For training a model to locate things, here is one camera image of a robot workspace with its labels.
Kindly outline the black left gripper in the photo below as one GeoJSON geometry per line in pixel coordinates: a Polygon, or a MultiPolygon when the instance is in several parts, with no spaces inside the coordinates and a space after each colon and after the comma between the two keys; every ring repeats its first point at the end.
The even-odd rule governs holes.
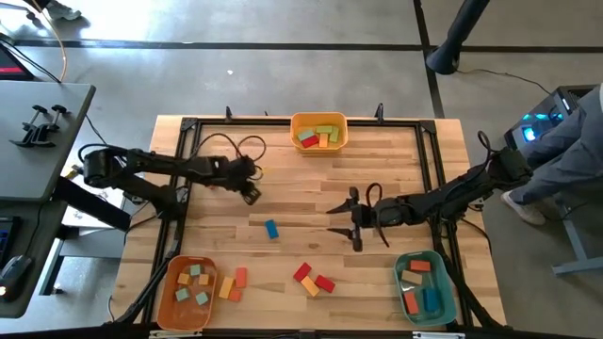
{"type": "Polygon", "coordinates": [[[234,160],[221,156],[215,161],[216,177],[214,184],[223,188],[241,188],[243,201],[254,205],[261,196],[261,192],[252,181],[256,174],[256,165],[247,155],[234,160]]]}

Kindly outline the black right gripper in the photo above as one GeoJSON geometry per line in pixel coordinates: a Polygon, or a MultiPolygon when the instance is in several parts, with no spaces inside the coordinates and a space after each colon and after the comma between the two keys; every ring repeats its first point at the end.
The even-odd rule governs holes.
{"type": "Polygon", "coordinates": [[[374,206],[359,203],[359,191],[356,187],[350,188],[350,197],[345,201],[327,211],[327,214],[338,214],[351,212],[352,229],[328,228],[329,232],[341,234],[351,240],[352,249],[356,252],[363,250],[363,240],[361,230],[363,228],[373,228],[377,231],[382,242],[387,248],[390,247],[383,229],[386,227],[399,226],[406,217],[407,213],[401,204],[398,204],[394,198],[382,199],[374,206]]]}

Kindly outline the yellow plastic bin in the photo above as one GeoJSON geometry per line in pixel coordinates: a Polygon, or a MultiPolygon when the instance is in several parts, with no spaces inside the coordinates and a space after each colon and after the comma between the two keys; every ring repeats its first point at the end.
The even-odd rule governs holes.
{"type": "Polygon", "coordinates": [[[337,153],[347,145],[348,136],[348,122],[347,118],[343,113],[340,112],[298,112],[295,113],[290,122],[290,136],[291,141],[295,148],[304,154],[328,154],[337,153]],[[313,130],[314,135],[319,137],[320,134],[316,133],[316,127],[321,125],[331,125],[339,128],[339,140],[337,143],[328,142],[326,148],[320,148],[314,145],[309,148],[304,148],[302,142],[298,140],[297,134],[304,130],[313,130]]]}

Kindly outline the teal plastic bin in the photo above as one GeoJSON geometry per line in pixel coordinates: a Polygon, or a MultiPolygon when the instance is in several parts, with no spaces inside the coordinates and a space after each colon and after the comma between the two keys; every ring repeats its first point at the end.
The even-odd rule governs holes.
{"type": "Polygon", "coordinates": [[[439,327],[445,326],[456,319],[456,302],[453,293],[453,287],[448,277],[442,257],[433,250],[423,250],[405,253],[399,256],[393,266],[394,278],[398,288],[400,304],[407,319],[415,326],[419,327],[439,327]],[[417,272],[423,277],[421,285],[413,285],[403,282],[400,278],[402,270],[409,270],[408,264],[411,260],[425,260],[432,265],[430,272],[417,272]],[[437,312],[427,313],[424,309],[423,289],[435,288],[438,291],[440,308],[437,312]],[[418,315],[408,315],[403,300],[403,294],[413,291],[416,295],[416,301],[419,307],[418,315]]]}

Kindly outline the orange plastic bin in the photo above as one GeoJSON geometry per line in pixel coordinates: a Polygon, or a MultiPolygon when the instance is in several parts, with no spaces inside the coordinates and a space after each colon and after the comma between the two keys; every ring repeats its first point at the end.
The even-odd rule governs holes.
{"type": "Polygon", "coordinates": [[[211,316],[217,273],[215,263],[207,257],[179,255],[171,259],[156,316],[158,326],[166,331],[201,331],[211,316]],[[189,268],[193,265],[200,265],[201,274],[209,275],[208,285],[198,284],[201,274],[190,275],[189,268]],[[191,284],[179,284],[177,279],[180,273],[187,273],[191,277],[191,284]],[[181,288],[188,289],[189,298],[178,301],[175,292],[181,288]],[[207,304],[199,306],[195,297],[202,292],[206,292],[210,300],[207,304]]]}

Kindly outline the silver metal plate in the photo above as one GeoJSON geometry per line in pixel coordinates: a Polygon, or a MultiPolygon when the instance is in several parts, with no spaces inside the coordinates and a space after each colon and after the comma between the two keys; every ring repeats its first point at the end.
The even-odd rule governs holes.
{"type": "Polygon", "coordinates": [[[413,339],[466,339],[464,333],[447,331],[413,331],[413,339]]]}
{"type": "Polygon", "coordinates": [[[164,331],[153,330],[149,332],[148,339],[192,339],[202,337],[201,331],[164,331]]]}

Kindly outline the black desk beam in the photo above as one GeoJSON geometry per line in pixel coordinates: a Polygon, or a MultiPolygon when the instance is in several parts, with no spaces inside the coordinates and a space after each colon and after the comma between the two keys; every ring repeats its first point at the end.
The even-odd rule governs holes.
{"type": "Polygon", "coordinates": [[[74,209],[97,218],[114,229],[123,232],[129,229],[129,214],[64,177],[57,179],[52,198],[66,202],[74,209]]]}

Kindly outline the white sheet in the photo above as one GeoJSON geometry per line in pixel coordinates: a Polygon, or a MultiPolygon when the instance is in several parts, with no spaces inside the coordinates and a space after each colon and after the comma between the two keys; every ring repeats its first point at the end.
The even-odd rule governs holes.
{"type": "MultiPolygon", "coordinates": [[[[120,189],[113,188],[94,188],[86,186],[85,189],[100,199],[102,202],[107,202],[127,215],[127,222],[125,223],[125,229],[128,229],[131,225],[132,215],[126,212],[123,207],[127,202],[127,199],[123,195],[123,191],[120,189]]],[[[109,228],[111,224],[105,223],[100,219],[93,217],[89,214],[81,212],[72,206],[68,206],[63,217],[62,223],[65,226],[79,227],[79,228],[109,228]]]]}

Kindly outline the black stand pole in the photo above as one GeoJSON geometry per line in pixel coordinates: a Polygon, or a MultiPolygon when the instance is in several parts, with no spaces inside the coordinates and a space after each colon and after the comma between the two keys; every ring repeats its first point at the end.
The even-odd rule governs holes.
{"type": "Polygon", "coordinates": [[[463,43],[480,19],[490,0],[464,0],[453,20],[446,39],[430,52],[426,65],[435,73],[456,73],[463,43]]]}

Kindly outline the dark desk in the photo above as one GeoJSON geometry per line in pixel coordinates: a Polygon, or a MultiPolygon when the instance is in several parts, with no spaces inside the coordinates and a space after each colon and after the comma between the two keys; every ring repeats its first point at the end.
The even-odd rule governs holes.
{"type": "Polygon", "coordinates": [[[32,265],[23,277],[18,297],[11,302],[0,300],[0,318],[19,318],[24,315],[66,208],[65,202],[0,202],[0,216],[16,216],[22,220],[8,258],[23,254],[32,259],[32,265]]]}

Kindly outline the black lit computer tower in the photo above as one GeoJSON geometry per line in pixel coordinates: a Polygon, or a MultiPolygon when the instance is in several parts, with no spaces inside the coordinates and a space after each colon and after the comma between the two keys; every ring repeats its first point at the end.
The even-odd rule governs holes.
{"type": "Polygon", "coordinates": [[[578,107],[579,99],[595,85],[561,86],[554,89],[545,99],[524,114],[504,135],[508,147],[521,149],[544,132],[566,120],[578,107]]]}

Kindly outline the grey side table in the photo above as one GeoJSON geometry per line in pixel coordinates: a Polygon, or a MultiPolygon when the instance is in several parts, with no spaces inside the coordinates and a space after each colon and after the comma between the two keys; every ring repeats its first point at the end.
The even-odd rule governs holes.
{"type": "Polygon", "coordinates": [[[42,202],[50,197],[95,91],[88,84],[0,81],[0,200],[42,202]],[[36,118],[36,126],[52,121],[53,105],[69,111],[58,119],[60,129],[48,136],[55,147],[23,148],[11,143],[24,137],[23,122],[33,117],[33,105],[48,111],[36,118]]]}

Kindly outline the person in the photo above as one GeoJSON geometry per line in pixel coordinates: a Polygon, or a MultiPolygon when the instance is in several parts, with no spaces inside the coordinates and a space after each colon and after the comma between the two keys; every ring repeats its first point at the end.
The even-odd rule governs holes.
{"type": "Polygon", "coordinates": [[[546,217],[537,202],[603,177],[603,83],[581,97],[569,117],[519,152],[534,174],[525,185],[503,192],[501,200],[525,222],[540,226],[546,217]]]}

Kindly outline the black keyboard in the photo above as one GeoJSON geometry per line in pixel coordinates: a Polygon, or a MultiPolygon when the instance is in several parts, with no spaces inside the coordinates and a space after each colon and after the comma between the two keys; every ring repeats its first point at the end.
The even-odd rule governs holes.
{"type": "Polygon", "coordinates": [[[0,216],[0,268],[8,262],[22,219],[17,216],[0,216]]]}

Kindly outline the black computer mouse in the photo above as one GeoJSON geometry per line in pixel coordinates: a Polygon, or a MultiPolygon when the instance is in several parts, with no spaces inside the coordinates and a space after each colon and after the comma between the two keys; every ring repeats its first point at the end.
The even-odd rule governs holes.
{"type": "Polygon", "coordinates": [[[27,255],[14,256],[7,262],[0,271],[0,301],[11,302],[20,296],[32,263],[27,255]]]}

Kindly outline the black monitor red screen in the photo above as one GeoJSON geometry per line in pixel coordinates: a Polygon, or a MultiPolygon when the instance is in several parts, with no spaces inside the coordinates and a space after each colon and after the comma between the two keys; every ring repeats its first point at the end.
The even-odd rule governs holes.
{"type": "Polygon", "coordinates": [[[34,75],[0,43],[0,80],[32,81],[34,75]]]}

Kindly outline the grey metal desk frame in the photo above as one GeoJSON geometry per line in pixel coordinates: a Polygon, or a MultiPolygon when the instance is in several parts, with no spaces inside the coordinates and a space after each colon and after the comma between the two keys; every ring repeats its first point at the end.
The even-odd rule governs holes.
{"type": "Polygon", "coordinates": [[[569,218],[570,214],[577,210],[577,207],[567,207],[561,200],[556,200],[555,203],[562,215],[561,222],[574,252],[575,261],[552,266],[553,274],[560,277],[568,274],[603,269],[603,256],[589,257],[587,255],[580,240],[578,229],[574,222],[569,218]]]}

